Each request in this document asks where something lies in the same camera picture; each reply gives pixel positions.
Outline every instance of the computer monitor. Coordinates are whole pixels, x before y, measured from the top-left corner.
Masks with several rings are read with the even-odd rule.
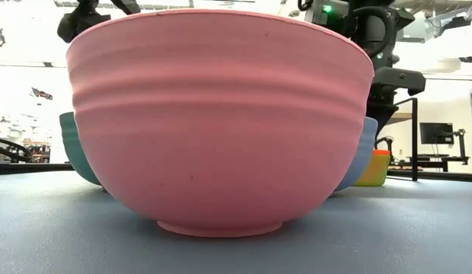
[[[420,123],[420,142],[424,145],[453,145],[452,123]]]

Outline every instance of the teal bowl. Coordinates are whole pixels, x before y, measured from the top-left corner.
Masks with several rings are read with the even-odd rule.
[[[87,181],[100,186],[99,180],[85,157],[81,142],[78,139],[77,126],[75,125],[74,113],[64,113],[60,115],[60,126],[62,127],[63,145],[70,164],[77,171],[78,175]]]

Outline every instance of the pink bowl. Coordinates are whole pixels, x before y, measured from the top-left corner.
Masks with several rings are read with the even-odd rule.
[[[97,25],[67,54],[89,163],[161,227],[242,237],[318,207],[356,152],[373,67],[303,22],[176,10]]]

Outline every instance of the blue bowl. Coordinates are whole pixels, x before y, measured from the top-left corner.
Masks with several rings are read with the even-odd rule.
[[[372,158],[373,147],[375,145],[376,130],[378,122],[375,119],[365,117],[363,131],[359,137],[358,150],[349,166],[343,180],[334,191],[344,190],[348,186],[352,186],[365,172],[370,159]]]

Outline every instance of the green light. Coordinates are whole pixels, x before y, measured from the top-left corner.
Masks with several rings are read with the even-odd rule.
[[[329,6],[329,5],[323,5],[322,6],[322,10],[325,12],[325,13],[330,13],[332,10],[333,10],[333,7]]]

